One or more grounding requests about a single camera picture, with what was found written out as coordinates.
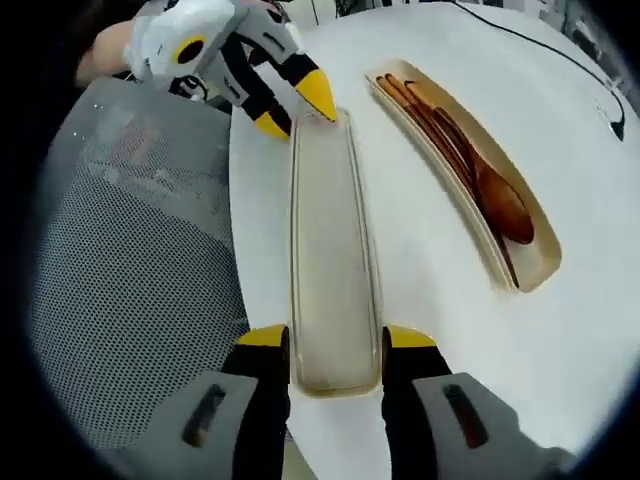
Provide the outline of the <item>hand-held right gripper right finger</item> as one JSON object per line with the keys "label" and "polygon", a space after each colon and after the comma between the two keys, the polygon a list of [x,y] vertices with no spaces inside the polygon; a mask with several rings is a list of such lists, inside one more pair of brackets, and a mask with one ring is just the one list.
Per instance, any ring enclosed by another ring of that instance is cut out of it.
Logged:
{"label": "hand-held right gripper right finger", "polygon": [[565,478],[572,455],[536,444],[516,411],[470,374],[452,372],[428,335],[389,325],[382,345],[393,478]]}

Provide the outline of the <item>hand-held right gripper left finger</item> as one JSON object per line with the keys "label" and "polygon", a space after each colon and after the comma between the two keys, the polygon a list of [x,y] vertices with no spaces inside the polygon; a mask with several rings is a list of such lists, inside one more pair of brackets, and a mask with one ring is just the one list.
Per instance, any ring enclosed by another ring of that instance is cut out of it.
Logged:
{"label": "hand-held right gripper left finger", "polygon": [[164,399],[132,446],[101,460],[118,479],[278,479],[289,380],[288,328],[252,329],[220,370]]}

